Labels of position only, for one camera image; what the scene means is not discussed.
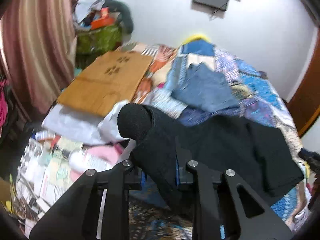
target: wooden door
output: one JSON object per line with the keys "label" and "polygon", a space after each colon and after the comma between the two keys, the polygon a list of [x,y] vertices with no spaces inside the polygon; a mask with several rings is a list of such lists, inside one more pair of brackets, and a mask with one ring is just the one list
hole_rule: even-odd
{"label": "wooden door", "polygon": [[309,68],[287,108],[301,137],[320,114],[320,34]]}

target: black fabric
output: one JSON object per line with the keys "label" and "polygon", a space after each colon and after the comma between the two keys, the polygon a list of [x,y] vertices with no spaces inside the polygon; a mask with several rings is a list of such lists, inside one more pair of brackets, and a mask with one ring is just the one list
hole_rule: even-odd
{"label": "black fabric", "polygon": [[[233,169],[270,206],[303,180],[303,173],[277,128],[244,117],[221,115],[185,127],[153,107],[139,107],[151,113],[152,127],[132,151],[133,161],[154,180],[164,200],[176,212],[186,213],[190,207],[188,196],[176,188],[176,136],[194,160],[213,170]],[[118,118],[120,134],[126,125]]]}
{"label": "black fabric", "polygon": [[151,128],[151,114],[137,104],[124,105],[118,115],[118,129],[123,138],[142,141]]}

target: pink curtain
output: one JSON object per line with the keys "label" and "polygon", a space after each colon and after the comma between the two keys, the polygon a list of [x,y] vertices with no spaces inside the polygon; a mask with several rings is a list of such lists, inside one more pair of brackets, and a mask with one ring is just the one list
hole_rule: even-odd
{"label": "pink curtain", "polygon": [[74,76],[77,0],[13,0],[2,18],[3,71],[28,119],[46,113]]}

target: screw head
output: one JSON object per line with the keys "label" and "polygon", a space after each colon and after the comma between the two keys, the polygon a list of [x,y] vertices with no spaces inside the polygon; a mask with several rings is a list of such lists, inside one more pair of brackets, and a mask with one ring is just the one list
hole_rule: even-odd
{"label": "screw head", "polygon": [[235,173],[234,170],[228,169],[228,170],[226,170],[226,174],[227,174],[229,177],[233,177],[236,173]]}
{"label": "screw head", "polygon": [[188,161],[188,164],[189,166],[191,167],[196,167],[198,165],[198,162],[197,161],[194,161],[194,160],[191,160],[191,161]]}
{"label": "screw head", "polygon": [[89,169],[89,170],[87,170],[86,172],[85,172],[85,174],[87,175],[87,176],[93,176],[94,174],[95,174],[95,170],[94,169]]}
{"label": "screw head", "polygon": [[129,161],[129,160],[124,160],[124,161],[122,162],[122,165],[123,165],[123,166],[126,166],[126,167],[129,167],[129,166],[132,165],[132,162]]}

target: wooden board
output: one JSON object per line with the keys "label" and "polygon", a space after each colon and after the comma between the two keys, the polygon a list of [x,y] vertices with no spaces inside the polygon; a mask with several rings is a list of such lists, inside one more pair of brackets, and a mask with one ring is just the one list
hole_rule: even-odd
{"label": "wooden board", "polygon": [[107,52],[82,71],[57,102],[105,117],[115,103],[131,101],[152,57],[135,52]]}

